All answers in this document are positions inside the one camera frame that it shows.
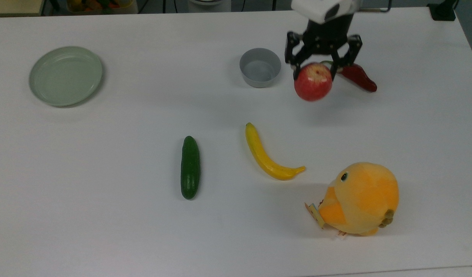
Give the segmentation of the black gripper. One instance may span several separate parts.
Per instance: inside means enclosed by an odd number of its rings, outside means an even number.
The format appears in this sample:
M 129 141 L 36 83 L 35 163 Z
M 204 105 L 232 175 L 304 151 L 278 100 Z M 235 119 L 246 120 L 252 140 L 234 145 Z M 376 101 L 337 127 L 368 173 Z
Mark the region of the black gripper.
M 332 80 L 340 68 L 352 65 L 362 47 L 360 35 L 348 37 L 348 31 L 354 14 L 342 15 L 333 18 L 325 23 L 317 23 L 308 20 L 306 30 L 303 35 L 295 32 L 287 32 L 285 46 L 285 63 L 289 64 L 293 70 L 293 79 L 297 80 L 301 72 L 302 64 L 311 56 L 311 50 L 315 54 L 328 54 L 332 58 L 330 68 Z M 303 39 L 303 47 L 294 53 L 294 49 L 299 46 Z M 338 53 L 340 47 L 348 45 L 348 51 L 343 57 Z

